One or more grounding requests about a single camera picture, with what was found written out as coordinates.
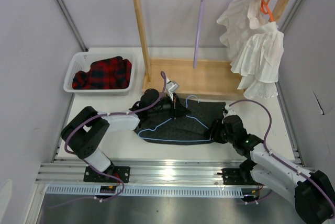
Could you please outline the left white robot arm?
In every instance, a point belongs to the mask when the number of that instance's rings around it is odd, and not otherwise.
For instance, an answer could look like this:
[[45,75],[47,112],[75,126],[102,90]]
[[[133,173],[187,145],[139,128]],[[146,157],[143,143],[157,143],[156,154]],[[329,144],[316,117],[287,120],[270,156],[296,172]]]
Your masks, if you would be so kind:
[[61,138],[67,153],[89,165],[100,181],[108,182],[113,178],[114,164],[98,147],[107,131],[135,130],[154,116],[176,119],[190,112],[175,93],[163,95],[148,89],[126,112],[99,113],[92,106],[85,107],[62,130]]

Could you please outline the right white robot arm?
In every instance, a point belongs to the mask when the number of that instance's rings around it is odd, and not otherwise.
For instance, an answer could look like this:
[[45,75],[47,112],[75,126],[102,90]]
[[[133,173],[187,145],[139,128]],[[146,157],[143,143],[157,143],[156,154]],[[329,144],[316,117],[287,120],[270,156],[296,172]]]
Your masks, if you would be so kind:
[[209,128],[211,141],[229,143],[246,158],[239,178],[245,184],[260,183],[291,203],[305,223],[334,218],[334,189],[328,176],[294,164],[267,147],[264,140],[247,133],[237,115],[215,119]]

